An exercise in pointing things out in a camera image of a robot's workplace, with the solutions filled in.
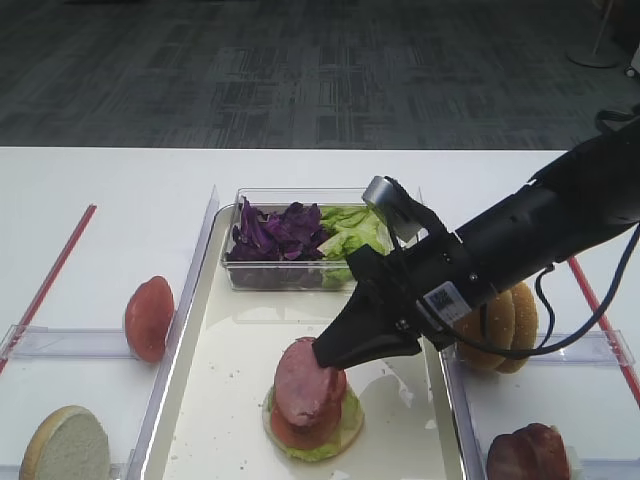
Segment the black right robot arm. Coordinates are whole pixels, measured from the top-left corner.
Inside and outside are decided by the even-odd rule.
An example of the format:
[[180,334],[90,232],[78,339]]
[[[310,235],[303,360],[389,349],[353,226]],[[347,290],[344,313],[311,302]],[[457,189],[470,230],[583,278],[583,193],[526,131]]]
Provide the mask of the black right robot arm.
[[377,176],[363,201],[384,222],[393,248],[362,246],[347,258],[356,288],[314,341],[319,365],[346,369],[454,343],[508,359],[565,348],[578,333],[510,349],[488,333],[488,304],[528,277],[639,231],[639,114],[600,111],[598,135],[535,173],[517,192],[448,231],[393,178]]

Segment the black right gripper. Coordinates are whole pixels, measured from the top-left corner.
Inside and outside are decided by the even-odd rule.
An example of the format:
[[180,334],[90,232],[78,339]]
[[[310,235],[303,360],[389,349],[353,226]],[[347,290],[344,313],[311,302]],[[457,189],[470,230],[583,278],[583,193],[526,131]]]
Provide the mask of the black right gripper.
[[454,322],[499,293],[499,244],[499,218],[487,212],[387,255],[360,247],[347,257],[356,289],[313,344],[318,364],[348,369],[413,356],[420,336],[439,350],[451,345]]

